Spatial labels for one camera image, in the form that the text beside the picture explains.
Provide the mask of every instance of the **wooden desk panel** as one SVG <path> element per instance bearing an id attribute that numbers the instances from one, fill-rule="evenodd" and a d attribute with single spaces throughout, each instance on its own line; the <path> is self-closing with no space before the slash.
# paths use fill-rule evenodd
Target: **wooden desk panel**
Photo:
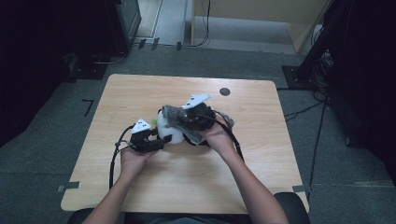
<path id="1" fill-rule="evenodd" d="M 219 94 L 221 88 L 231 91 Z M 273 193 L 302 185 L 288 129 L 271 81 L 195 77 L 112 75 L 95 112 L 91 128 L 70 181 L 63 210 L 95 207 L 108 192 L 114 143 L 129 125 L 157 118 L 163 105 L 182 106 L 191 94 L 212 93 L 205 103 L 235 120 L 233 132 L 247 166 Z M 120 173 L 116 159 L 115 180 Z M 300 194 L 308 208 L 304 194 Z M 209 147 L 185 141 L 165 145 L 152 157 L 129 191 L 123 211 L 245 214 L 233 176 Z"/>

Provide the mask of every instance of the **person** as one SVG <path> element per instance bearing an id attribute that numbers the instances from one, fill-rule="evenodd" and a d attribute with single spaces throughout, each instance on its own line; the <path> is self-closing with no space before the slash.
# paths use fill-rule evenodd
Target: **person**
<path id="1" fill-rule="evenodd" d="M 216 150 L 230 168 L 233 178 L 246 205 L 253 223 L 289 223 L 281 205 L 267 187 L 248 169 L 234 149 L 233 141 L 220 125 L 215 123 L 209 130 L 201 132 L 207 143 Z M 105 198 L 91 211 L 83 223 L 116 223 L 124 199 L 134 179 L 146 161 L 156 152 L 139 155 L 131 148 L 120 154 L 120 176 Z"/>

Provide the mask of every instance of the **left hand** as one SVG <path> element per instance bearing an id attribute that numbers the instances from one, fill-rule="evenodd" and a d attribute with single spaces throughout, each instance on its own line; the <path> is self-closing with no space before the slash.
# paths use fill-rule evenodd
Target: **left hand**
<path id="1" fill-rule="evenodd" d="M 138 152 L 135 152 L 133 149 L 129 147 L 125 148 L 120 153 L 121 154 L 120 178 L 125 178 L 129 182 L 132 182 L 132 180 L 143 169 L 144 165 L 146 164 L 146 161 L 157 152 L 158 151 L 153 151 L 145 154 L 140 154 Z"/>

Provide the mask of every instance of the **right hand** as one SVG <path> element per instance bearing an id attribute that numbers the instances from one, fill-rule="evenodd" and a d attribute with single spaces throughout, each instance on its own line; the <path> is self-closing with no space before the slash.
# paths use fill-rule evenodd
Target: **right hand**
<path id="1" fill-rule="evenodd" d="M 216 116 L 216 120 L 221 122 L 222 124 L 226 124 L 225 120 Z M 213 124 L 213 127 L 205 130 L 203 132 L 199 132 L 199 134 L 206 139 L 207 143 L 217 151 L 220 156 L 226 156 L 230 153 L 235 153 L 235 149 L 233 147 L 233 141 L 230 136 L 223 130 L 223 128 L 217 124 L 216 122 Z"/>

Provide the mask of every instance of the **floor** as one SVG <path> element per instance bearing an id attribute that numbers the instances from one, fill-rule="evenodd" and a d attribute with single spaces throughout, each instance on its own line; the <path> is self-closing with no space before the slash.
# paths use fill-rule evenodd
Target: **floor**
<path id="1" fill-rule="evenodd" d="M 191 0 L 140 0 L 139 6 L 142 23 L 136 41 L 147 39 L 152 43 L 154 38 L 160 38 L 160 44 L 181 42 L 184 46 L 191 46 Z M 194 19 L 193 44 L 197 45 L 205 38 L 206 18 Z M 209 18 L 209 24 L 209 39 L 202 48 L 297 53 L 283 22 Z M 310 42 L 305 43 L 300 54 L 309 52 Z"/>

